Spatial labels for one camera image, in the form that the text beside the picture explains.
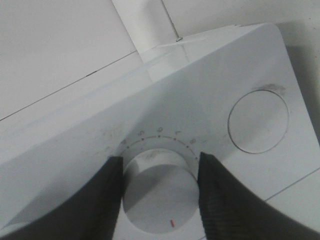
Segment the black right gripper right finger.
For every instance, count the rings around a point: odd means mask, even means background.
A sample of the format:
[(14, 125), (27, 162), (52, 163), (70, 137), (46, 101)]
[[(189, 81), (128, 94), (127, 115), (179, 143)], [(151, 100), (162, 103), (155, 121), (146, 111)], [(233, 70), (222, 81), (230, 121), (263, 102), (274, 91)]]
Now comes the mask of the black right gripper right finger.
[(201, 152), (199, 211), (208, 240), (318, 240), (319, 232), (275, 209), (212, 154)]

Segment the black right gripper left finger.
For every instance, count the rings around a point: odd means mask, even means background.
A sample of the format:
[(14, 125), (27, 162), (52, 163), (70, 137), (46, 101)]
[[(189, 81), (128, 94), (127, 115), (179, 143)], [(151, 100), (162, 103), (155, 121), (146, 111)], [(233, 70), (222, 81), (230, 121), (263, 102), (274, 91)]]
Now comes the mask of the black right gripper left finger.
[(111, 240), (124, 191), (123, 170), (123, 158), (110, 157), (67, 201), (2, 239)]

